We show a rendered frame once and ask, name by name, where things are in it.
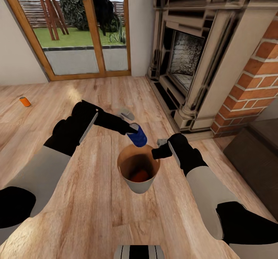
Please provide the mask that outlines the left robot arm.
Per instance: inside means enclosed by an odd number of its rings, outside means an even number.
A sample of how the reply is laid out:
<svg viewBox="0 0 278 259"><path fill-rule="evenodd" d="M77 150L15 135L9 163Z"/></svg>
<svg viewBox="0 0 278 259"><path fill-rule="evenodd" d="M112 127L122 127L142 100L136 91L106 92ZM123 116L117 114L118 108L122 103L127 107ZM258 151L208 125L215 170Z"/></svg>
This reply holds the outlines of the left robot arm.
<svg viewBox="0 0 278 259"><path fill-rule="evenodd" d="M82 100L67 120L59 121L40 150L28 164L0 190L0 246L26 220L38 215L50 201L75 149L93 124L122 135L138 131L124 121L135 120L132 112L121 108L116 115L104 112Z"/></svg>

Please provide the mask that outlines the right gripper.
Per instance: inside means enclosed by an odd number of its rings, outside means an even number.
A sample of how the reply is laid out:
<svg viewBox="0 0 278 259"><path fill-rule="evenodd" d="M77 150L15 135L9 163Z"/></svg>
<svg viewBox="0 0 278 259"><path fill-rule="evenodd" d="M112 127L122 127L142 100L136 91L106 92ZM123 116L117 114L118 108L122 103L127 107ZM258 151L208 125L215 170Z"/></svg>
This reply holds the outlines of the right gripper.
<svg viewBox="0 0 278 259"><path fill-rule="evenodd" d="M164 145L160 148L152 149L152 155L153 155L154 160L155 159L160 159L160 158L167 158L167 157L171 156L171 155L168 155L168 154L165 153L163 147L164 147Z"/></svg>

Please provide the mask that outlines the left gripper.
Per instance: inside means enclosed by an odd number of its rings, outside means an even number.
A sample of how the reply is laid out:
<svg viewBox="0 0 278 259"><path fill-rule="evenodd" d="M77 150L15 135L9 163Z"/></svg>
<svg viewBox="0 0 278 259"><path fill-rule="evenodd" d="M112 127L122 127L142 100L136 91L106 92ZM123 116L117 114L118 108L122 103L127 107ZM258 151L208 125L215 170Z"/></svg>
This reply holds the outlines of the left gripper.
<svg viewBox="0 0 278 259"><path fill-rule="evenodd" d="M109 122L104 128L117 131L122 135L125 135L126 133L133 133L133 134L138 133L137 130L130 127L129 123L127 123L126 121L122 120L120 117L113 114L110 114Z"/></svg>

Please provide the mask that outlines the can of soda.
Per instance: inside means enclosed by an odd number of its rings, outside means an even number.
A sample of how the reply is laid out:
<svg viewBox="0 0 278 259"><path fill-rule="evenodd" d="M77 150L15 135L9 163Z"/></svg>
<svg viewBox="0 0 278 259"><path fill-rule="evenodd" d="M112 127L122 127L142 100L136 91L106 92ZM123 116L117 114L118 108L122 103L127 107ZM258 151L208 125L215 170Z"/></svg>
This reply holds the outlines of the can of soda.
<svg viewBox="0 0 278 259"><path fill-rule="evenodd" d="M132 182L145 182L150 179L150 175L147 170L142 169L134 178L131 179Z"/></svg>
<svg viewBox="0 0 278 259"><path fill-rule="evenodd" d="M133 144L135 144L136 147L145 146L147 143L147 137L144 131L142 130L142 128L140 127L140 125L137 123L131 123L130 127L138 131L137 134L127 133L127 136L131 139Z"/></svg>
<svg viewBox="0 0 278 259"><path fill-rule="evenodd" d="M21 97L20 101L24 104L25 107L29 107L31 103L27 100L26 97Z"/></svg>

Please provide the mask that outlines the trash can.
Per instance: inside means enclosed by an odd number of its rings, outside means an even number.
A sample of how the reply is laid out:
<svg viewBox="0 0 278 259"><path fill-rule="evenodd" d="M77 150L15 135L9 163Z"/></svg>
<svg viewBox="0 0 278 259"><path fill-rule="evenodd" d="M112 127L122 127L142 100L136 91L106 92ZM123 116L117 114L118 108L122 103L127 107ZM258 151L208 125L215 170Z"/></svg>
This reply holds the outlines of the trash can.
<svg viewBox="0 0 278 259"><path fill-rule="evenodd" d="M143 194L147 192L153 183L161 166L161 160L153 158L151 145L136 147L135 144L126 146L117 158L117 168L128 186L134 193ZM132 182L142 169L148 171L150 179L145 182Z"/></svg>

